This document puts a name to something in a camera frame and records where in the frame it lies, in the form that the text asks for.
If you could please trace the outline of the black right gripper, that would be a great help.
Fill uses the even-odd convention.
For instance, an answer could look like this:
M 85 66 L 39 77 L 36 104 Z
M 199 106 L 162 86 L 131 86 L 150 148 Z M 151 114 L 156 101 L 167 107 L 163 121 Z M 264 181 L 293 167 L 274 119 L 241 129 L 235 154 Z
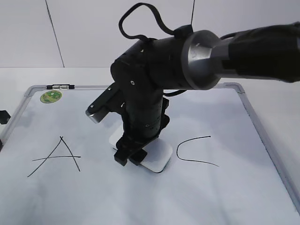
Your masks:
M 139 165 L 147 156 L 143 147 L 155 140 L 169 123 L 169 116 L 164 114 L 168 102 L 164 101 L 162 90 L 131 96 L 118 90 L 117 98 L 123 121 L 123 135 L 116 143 L 114 160 L 122 166 L 128 160 Z

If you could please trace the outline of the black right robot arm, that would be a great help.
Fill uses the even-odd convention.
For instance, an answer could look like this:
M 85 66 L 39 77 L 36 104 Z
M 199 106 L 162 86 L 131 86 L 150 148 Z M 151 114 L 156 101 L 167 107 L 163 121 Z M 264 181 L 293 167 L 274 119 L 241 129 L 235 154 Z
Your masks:
M 170 38 L 138 41 L 111 65 L 124 101 L 115 160 L 138 163 L 144 146 L 169 123 L 164 90 L 209 90 L 225 78 L 300 79 L 300 24 L 272 25 L 218 37 L 190 26 Z

